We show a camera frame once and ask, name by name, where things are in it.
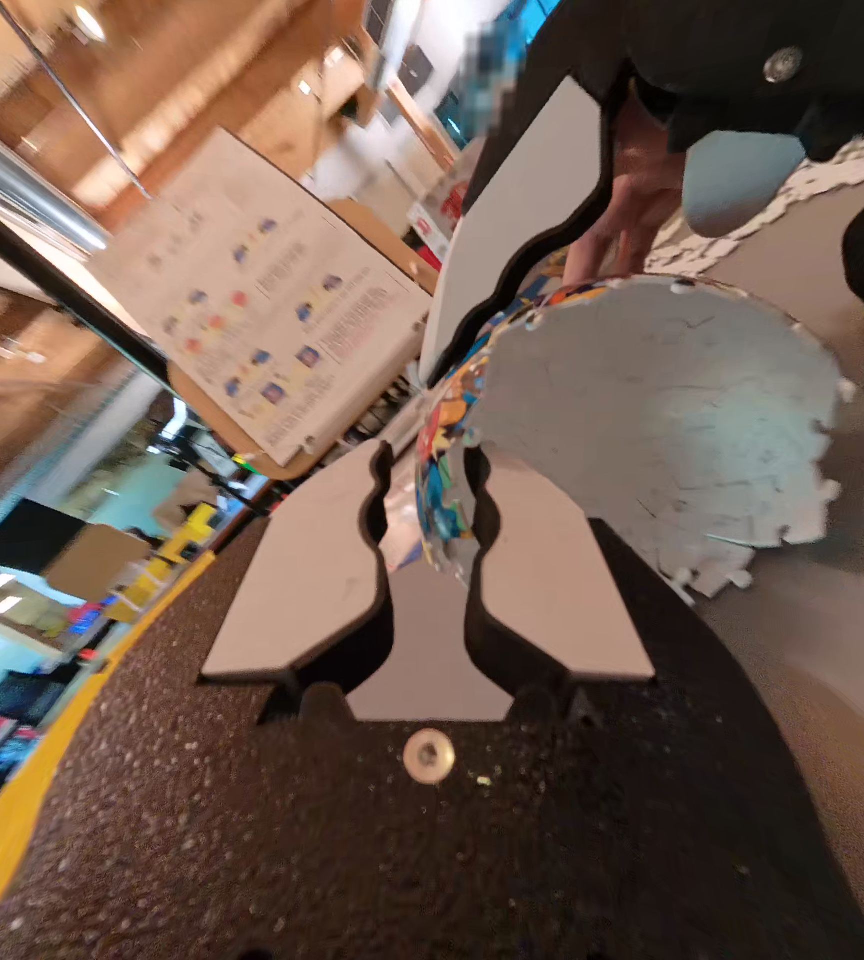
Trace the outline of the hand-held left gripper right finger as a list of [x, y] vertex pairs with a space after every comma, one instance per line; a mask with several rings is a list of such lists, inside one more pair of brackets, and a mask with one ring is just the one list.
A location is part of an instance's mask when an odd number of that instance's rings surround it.
[[655, 669], [584, 511], [523, 461], [465, 451], [473, 493], [464, 644], [501, 690], [637, 682]]

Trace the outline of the yellow plastic bin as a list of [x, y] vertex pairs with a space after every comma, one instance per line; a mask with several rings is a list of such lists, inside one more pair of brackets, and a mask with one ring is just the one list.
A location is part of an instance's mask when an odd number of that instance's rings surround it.
[[206, 550], [153, 604], [151, 610], [131, 626], [102, 668], [90, 674], [78, 688], [30, 759], [0, 791], [0, 901], [22, 863], [65, 751], [92, 703], [128, 651], [165, 610], [209, 569], [215, 559], [215, 552]]

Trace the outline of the pile of white puzzle pieces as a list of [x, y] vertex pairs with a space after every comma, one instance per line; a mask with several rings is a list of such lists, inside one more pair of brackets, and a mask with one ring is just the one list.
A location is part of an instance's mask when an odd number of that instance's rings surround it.
[[677, 210], [655, 237], [645, 262], [647, 273], [699, 277], [738, 249], [753, 234], [773, 224], [795, 206], [823, 194], [864, 184], [864, 138], [855, 139], [825, 163], [805, 160], [781, 186], [767, 206], [750, 222], [721, 237], [694, 233]]

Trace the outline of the white printed instruction panel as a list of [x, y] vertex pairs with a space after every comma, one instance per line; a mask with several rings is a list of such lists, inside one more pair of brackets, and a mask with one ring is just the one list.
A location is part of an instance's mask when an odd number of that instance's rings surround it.
[[222, 128], [89, 271], [277, 466], [327, 450], [421, 345], [431, 296]]

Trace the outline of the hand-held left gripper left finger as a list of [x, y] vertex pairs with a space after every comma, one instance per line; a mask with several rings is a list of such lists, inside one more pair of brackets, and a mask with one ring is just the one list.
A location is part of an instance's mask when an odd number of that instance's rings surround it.
[[385, 497], [390, 445], [369, 440], [303, 483], [270, 516], [199, 677], [318, 682], [354, 690], [390, 654]]

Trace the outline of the wooden display board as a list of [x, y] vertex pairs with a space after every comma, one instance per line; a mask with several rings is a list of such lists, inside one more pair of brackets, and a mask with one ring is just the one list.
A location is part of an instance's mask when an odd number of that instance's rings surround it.
[[[434, 294], [438, 273], [368, 207], [352, 198], [331, 200], [326, 206], [363, 241], [388, 259], [410, 282], [426, 294]], [[275, 462], [261, 450], [257, 440], [248, 434], [245, 427], [240, 426], [227, 414], [173, 359], [167, 362], [168, 381], [174, 392], [196, 412], [217, 438], [234, 453], [243, 455], [246, 462], [256, 468], [258, 474], [266, 477], [270, 483], [296, 483], [322, 462], [325, 454], [342, 438], [344, 432], [358, 422], [380, 395], [405, 373], [406, 365], [420, 351], [424, 324], [423, 320], [418, 323], [417, 330], [411, 333], [406, 346], [397, 354], [397, 359], [387, 365], [375, 380], [374, 386], [368, 388], [366, 397], [354, 400], [345, 408], [338, 427], [321, 450], [312, 453], [301, 451], [285, 465]]]

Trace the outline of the silver metal pipe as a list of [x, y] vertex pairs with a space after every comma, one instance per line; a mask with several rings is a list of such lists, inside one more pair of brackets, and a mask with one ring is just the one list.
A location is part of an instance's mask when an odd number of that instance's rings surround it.
[[94, 218], [1, 141], [0, 217], [79, 258], [105, 250], [110, 238]]

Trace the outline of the person's right hand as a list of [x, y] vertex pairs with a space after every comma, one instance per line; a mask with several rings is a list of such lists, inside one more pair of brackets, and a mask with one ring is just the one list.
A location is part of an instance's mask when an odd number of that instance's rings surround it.
[[668, 151], [666, 128], [646, 110], [632, 84], [611, 130], [610, 200], [570, 245], [563, 286], [642, 273], [657, 234], [680, 206], [686, 156]]

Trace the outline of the colourful puzzle ball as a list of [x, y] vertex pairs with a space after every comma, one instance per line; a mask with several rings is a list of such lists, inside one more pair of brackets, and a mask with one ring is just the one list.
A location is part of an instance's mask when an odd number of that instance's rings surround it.
[[486, 441], [712, 597], [756, 552], [824, 539], [843, 386], [810, 331], [726, 284], [638, 274], [519, 299], [431, 392], [416, 451], [425, 558], [468, 581], [463, 456]]

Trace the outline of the black metal bar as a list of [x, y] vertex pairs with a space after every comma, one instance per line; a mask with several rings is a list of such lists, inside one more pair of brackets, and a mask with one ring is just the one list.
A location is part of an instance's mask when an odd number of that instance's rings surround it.
[[148, 338], [137, 333], [102, 305], [78, 282], [69, 279], [13, 229], [0, 221], [0, 258], [40, 289], [58, 307], [103, 341], [171, 395], [179, 393], [169, 380], [165, 357]]

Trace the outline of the brown cardboard box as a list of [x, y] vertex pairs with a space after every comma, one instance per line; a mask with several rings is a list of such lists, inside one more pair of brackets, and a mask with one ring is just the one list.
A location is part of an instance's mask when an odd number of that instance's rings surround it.
[[40, 576], [55, 592], [98, 603], [151, 552], [151, 545], [135, 534], [86, 523]]

